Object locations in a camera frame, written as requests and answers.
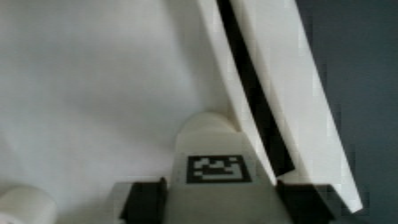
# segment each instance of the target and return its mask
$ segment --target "white curved object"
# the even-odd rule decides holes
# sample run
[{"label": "white curved object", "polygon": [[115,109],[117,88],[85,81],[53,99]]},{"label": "white curved object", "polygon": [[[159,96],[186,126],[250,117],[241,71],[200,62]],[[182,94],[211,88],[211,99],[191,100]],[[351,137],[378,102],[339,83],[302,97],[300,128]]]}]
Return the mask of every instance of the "white curved object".
[{"label": "white curved object", "polygon": [[56,204],[33,187],[14,188],[0,197],[0,224],[53,224]]},{"label": "white curved object", "polygon": [[[280,135],[294,163],[286,183],[330,184],[351,212],[362,203],[332,121],[293,0],[230,0]],[[236,75],[214,1],[200,0],[204,27],[239,128],[259,158],[257,134]],[[270,166],[261,160],[268,174]]]}]

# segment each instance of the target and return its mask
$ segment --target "white panel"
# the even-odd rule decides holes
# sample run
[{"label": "white panel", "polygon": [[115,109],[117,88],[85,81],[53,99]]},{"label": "white panel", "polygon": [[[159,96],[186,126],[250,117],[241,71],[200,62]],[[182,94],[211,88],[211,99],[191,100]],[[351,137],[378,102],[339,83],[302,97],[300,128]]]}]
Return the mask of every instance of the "white panel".
[{"label": "white panel", "polygon": [[294,1],[232,0],[232,3],[266,99],[293,155],[298,171],[293,179],[300,183],[332,184],[353,212],[362,204]]}]

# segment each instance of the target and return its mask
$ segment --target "black gap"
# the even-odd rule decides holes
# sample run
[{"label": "black gap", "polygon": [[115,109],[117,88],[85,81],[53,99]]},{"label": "black gap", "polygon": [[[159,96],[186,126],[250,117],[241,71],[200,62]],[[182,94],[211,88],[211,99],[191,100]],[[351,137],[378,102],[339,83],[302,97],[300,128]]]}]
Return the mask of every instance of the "black gap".
[{"label": "black gap", "polygon": [[229,0],[216,0],[216,4],[220,9],[227,42],[239,74],[239,81],[243,85],[245,97],[250,106],[250,113],[259,131],[259,137],[264,144],[264,151],[270,158],[273,173],[275,176],[278,176],[294,169],[293,161],[287,154],[282,136],[264,98],[264,92],[257,80],[257,74],[248,56],[243,36],[239,32],[239,26],[234,17],[230,2]]}]

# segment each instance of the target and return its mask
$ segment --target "white plastic piece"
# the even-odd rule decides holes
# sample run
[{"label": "white plastic piece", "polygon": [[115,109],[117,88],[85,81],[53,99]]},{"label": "white plastic piece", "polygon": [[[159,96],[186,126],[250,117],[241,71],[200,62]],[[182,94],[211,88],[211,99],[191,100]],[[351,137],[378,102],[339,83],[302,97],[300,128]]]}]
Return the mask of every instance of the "white plastic piece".
[{"label": "white plastic piece", "polygon": [[230,0],[259,82],[296,167],[294,182],[330,184],[362,208],[294,0]]},{"label": "white plastic piece", "polygon": [[[330,184],[348,209],[355,212],[362,208],[362,203],[294,1],[232,0],[230,2],[266,100],[296,167],[296,170],[280,178],[286,183]],[[275,175],[245,101],[218,6],[211,0],[200,0],[197,4],[239,130],[246,133],[257,158],[275,184]]]},{"label": "white plastic piece", "polygon": [[[186,161],[191,155],[204,157],[241,155],[252,181],[246,183],[188,183]],[[209,168],[213,166],[220,169],[220,163],[209,164],[209,161],[202,159],[195,165],[200,167],[202,164],[209,164]],[[227,119],[214,113],[193,116],[175,141],[165,224],[291,223],[275,187],[257,164],[245,134],[234,130]],[[241,179],[241,168],[232,165],[234,163],[223,167],[232,174],[204,175],[202,179],[211,181]]]},{"label": "white plastic piece", "polygon": [[254,118],[250,114],[248,103],[245,99],[243,86],[239,82],[238,71],[234,67],[230,48],[227,45],[227,37],[223,32],[218,7],[213,0],[197,1],[198,11],[202,15],[202,25],[207,31],[209,45],[214,54],[220,77],[225,85],[227,96],[230,100],[230,112],[238,122],[238,130],[245,133],[248,142],[259,158],[259,163],[275,185],[275,174],[270,166],[270,160],[264,153],[264,146],[259,138]]},{"label": "white plastic piece", "polygon": [[14,188],[0,197],[1,224],[53,224],[56,204],[47,194],[33,187]]}]

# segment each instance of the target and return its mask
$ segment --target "dark background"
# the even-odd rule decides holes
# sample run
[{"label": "dark background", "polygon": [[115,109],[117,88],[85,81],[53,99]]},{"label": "dark background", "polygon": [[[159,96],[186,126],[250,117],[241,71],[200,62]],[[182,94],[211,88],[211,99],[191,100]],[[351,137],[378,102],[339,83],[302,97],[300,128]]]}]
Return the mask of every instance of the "dark background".
[{"label": "dark background", "polygon": [[398,223],[398,1],[296,0],[365,209]]}]

